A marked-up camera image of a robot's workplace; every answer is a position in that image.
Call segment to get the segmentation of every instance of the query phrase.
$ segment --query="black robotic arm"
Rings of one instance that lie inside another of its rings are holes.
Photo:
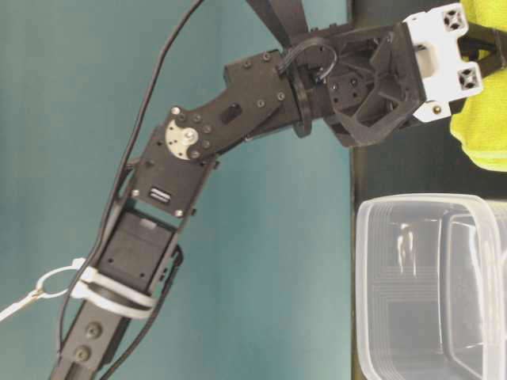
[[[424,47],[414,46],[406,22],[367,30],[331,25],[308,32],[301,1],[249,3],[283,52],[265,51],[227,65],[227,89],[216,99],[193,110],[174,106],[154,129],[132,173],[123,177],[104,244],[72,291],[84,301],[51,379],[94,378],[112,361],[131,319],[154,320],[162,303],[152,294],[164,279],[162,301],[169,291],[183,261],[178,238],[221,155],[287,127],[307,136],[316,119],[324,119],[344,146],[379,143],[392,131],[419,123],[414,113],[434,101],[426,96],[418,62]],[[469,55],[483,47],[477,40],[466,46]],[[498,61],[496,70],[505,65]],[[456,73],[456,82],[462,77]],[[475,79],[469,82],[479,86]],[[462,97],[474,90],[464,89]],[[433,113],[438,117],[439,108],[433,106]],[[137,203],[149,203],[179,224],[161,222],[139,211]]]

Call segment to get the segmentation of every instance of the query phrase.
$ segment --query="white strap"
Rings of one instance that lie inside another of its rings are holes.
[[[89,287],[91,283],[100,285],[101,287],[120,295],[128,301],[132,301],[138,305],[145,306],[150,309],[140,310],[111,301],[110,299],[103,297],[97,292],[92,291]],[[123,285],[122,283],[119,283],[106,275],[102,275],[96,268],[93,267],[88,267],[85,269],[78,283],[72,290],[71,295],[73,298],[84,298],[104,310],[119,314],[122,317],[132,319],[148,318],[151,315],[151,311],[153,310],[155,304],[157,303],[156,300],[152,297],[149,297],[126,285]]]
[[[146,319],[151,315],[151,311],[149,310],[139,310],[130,306],[121,305],[117,302],[111,301],[106,297],[101,296],[100,294],[92,291],[88,284],[79,281],[74,290],[72,291],[72,297],[74,298],[84,298],[86,301],[92,302],[95,306],[98,306],[104,310],[110,311],[111,313],[118,314],[122,317],[127,317],[131,319]]]
[[[129,301],[135,302],[138,305],[145,307],[154,307],[157,303],[152,297],[149,297],[143,293],[140,293],[131,287],[123,285],[114,279],[109,278],[106,275],[102,275],[96,268],[88,267],[85,269],[81,276],[81,281],[86,283],[95,283],[101,287],[105,287],[107,290],[112,291]]]

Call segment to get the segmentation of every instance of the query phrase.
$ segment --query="clear plastic container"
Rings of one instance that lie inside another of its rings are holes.
[[[361,205],[356,318],[369,380],[507,379],[507,203],[416,194]]]

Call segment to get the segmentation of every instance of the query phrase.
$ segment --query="dark surface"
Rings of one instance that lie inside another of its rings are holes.
[[[390,24],[446,3],[449,1],[395,0],[386,4],[356,0],[356,27]],[[475,166],[461,150],[459,141],[451,136],[449,121],[409,127],[395,132],[379,145],[351,150],[353,241],[356,211],[365,200],[414,192],[475,194],[486,199],[505,197],[507,174]],[[353,378],[361,377],[353,341]]]

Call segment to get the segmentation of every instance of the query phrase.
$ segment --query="yellow fabric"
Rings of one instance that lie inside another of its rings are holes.
[[[507,30],[507,0],[462,0],[467,19]],[[484,79],[482,93],[452,117],[451,133],[481,168],[507,172],[507,70]]]

